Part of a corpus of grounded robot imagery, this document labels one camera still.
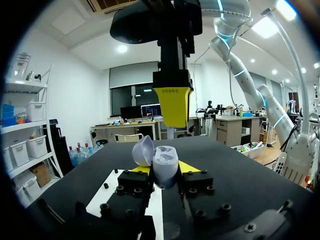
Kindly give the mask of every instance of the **office chair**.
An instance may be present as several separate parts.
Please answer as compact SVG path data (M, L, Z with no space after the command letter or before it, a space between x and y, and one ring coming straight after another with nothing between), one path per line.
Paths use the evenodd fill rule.
M189 133L193 133L193 132L195 131L195 129L196 129L196 125L192 125L191 127L189 127ZM179 138L192 137L192 135L189 134L189 133L179 134L179 135L177 136L177 138L179 139Z
M144 135L142 133L133 134L133 135L121 135L121 134L115 134L114 140L116 143L132 143L132 142L139 142L140 139L142 139Z
M95 138L96 138L97 134L96 134L94 131L91 132L91 136L92 136L92 139L94 140L94 143L95 143L95 144L100 143L100 144L102 144L102 145L105 145L105 144L108 143L108 140L106 140L106 139L101 139L101 140L96 141Z

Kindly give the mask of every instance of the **cardboard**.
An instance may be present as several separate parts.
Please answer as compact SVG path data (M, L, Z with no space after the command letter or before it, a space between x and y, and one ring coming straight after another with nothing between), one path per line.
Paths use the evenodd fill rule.
M31 172L36 176L36 181L40 187L43 187L51 181L50 173L47 170L46 165L40 162L30 168Z

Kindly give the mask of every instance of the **cardboard box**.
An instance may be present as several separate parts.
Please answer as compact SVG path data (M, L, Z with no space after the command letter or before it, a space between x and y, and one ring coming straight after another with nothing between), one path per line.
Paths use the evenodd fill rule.
M268 136L268 132L267 131L264 131L264 132L261 132L260 131L260 136L259 136L259 142L263 142L263 144L266 144L267 143L267 136ZM272 143L274 141L277 140L277 134L275 131L272 132L272 136L271 136L271 132L269 131L269 140L268 140L268 143Z
M43 187L51 181L50 173L47 170L46 165L40 162L30 168L31 172L36 176L36 181L40 187Z

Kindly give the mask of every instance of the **white robotic arm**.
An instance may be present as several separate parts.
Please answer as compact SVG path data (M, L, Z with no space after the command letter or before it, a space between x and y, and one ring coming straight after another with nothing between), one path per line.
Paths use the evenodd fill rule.
M238 30L245 22L250 21L249 2L248 0L226 0L222 3L224 4L221 4L221 6L228 8L228 11L224 9L221 11L220 7L219 13L221 15L213 16L217 37L210 42L210 46L230 67L230 71L244 92L249 107L254 112L262 107L266 109L268 119L277 133L283 151L278 158L274 171L297 184L300 184L303 177L308 175L310 175L312 181L318 175L319 132L311 136L300 133L300 125L296 127L292 123L269 88L264 84L257 89L255 88L253 79L245 65L231 52L236 43ZM236 16L240 16L238 18L235 14L228 14L236 11L238 12Z

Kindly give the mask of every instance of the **black table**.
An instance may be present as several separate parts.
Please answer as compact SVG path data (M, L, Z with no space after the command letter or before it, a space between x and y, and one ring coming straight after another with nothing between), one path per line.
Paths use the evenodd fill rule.
M181 161L206 169L214 177L216 193L221 194L232 209L227 220L212 226L213 235L240 227L267 209L279 209L287 199L294 202L294 213L299 216L313 196L269 168L206 136L153 143L175 147ZM41 197L64 219L73 217L75 203L87 205L113 169L137 167L132 158L134 144L107 144ZM165 239L193 239L176 186L162 191L162 209ZM55 229L52 219L41 212L35 202L27 210L45 230Z

